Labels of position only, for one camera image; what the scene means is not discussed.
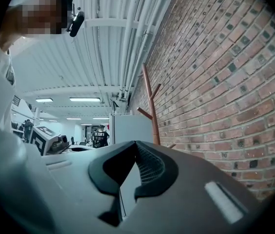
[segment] white wall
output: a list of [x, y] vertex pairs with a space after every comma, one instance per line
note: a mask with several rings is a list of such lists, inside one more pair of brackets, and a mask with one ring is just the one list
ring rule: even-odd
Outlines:
[[69, 141], [72, 136], [74, 137], [74, 141], [82, 141], [82, 127], [74, 122], [51, 122], [40, 120], [38, 126], [47, 127], [58, 135], [66, 135]]

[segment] black and white machine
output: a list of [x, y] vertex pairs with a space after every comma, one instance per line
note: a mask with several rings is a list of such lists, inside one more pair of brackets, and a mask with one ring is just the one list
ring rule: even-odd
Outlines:
[[41, 154], [60, 154], [69, 147], [69, 142], [65, 135], [57, 135], [47, 127], [34, 126], [30, 134], [30, 144], [35, 144]]
[[[136, 164], [137, 202], [122, 221], [119, 189]], [[10, 231], [62, 234], [242, 232], [259, 202], [208, 161], [142, 141], [41, 156], [0, 131], [0, 220]]]

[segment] ceiling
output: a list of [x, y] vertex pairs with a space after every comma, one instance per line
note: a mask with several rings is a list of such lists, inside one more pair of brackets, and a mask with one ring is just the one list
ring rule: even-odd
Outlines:
[[[24, 0], [12, 0], [11, 5]], [[171, 0], [74, 0], [85, 13], [77, 36], [21, 38], [11, 47], [17, 96], [59, 119], [124, 112]], [[101, 102], [71, 102], [96, 97]], [[53, 102], [37, 103], [37, 98]]]

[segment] dark brick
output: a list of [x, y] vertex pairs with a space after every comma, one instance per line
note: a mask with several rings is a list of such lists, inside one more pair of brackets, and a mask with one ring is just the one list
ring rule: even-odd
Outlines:
[[240, 91], [241, 91], [242, 93], [245, 93], [245, 92], [247, 91], [247, 87], [246, 87], [245, 85], [241, 85], [241, 86], [240, 86]]
[[238, 145], [239, 147], [244, 147], [245, 141], [244, 141], [243, 139], [240, 139], [240, 140], [237, 142], [237, 145]]
[[258, 166], [258, 160], [257, 159], [250, 161], [250, 163], [249, 163], [250, 168], [256, 168], [257, 166]]
[[244, 44], [244, 45], [247, 45], [247, 44], [250, 42], [250, 40], [249, 40], [248, 37], [246, 37], [246, 36], [243, 36], [243, 37], [240, 39], [240, 41], [241, 41], [242, 44]]
[[271, 26], [273, 29], [275, 29], [275, 22], [274, 22], [274, 21], [271, 21], [271, 22], [270, 22], [270, 26]]
[[234, 53], [237, 55], [240, 51], [241, 51], [241, 48], [238, 46], [238, 45], [235, 45], [232, 50], [234, 51]]
[[234, 71], [236, 71], [236, 66], [235, 64], [232, 62], [229, 66], [228, 66], [229, 70], [233, 73]]
[[270, 163], [271, 163], [271, 165], [275, 165], [275, 157], [271, 158]]
[[268, 49], [271, 51], [271, 52], [275, 52], [275, 46], [273, 45], [273, 44], [270, 44], [269, 46], [268, 46]]
[[251, 10], [250, 10], [250, 13], [252, 13], [252, 14], [254, 14], [254, 15], [258, 14], [258, 12], [257, 12], [255, 9], [251, 9]]
[[226, 26], [226, 28], [229, 29], [229, 30], [232, 30], [234, 27], [233, 27], [233, 25], [228, 24], [228, 25]]
[[245, 21], [241, 21], [241, 25], [243, 25], [244, 27], [248, 27], [248, 23], [246, 23]]
[[262, 35], [266, 39], [269, 39], [271, 37], [270, 34], [267, 31], [263, 31]]

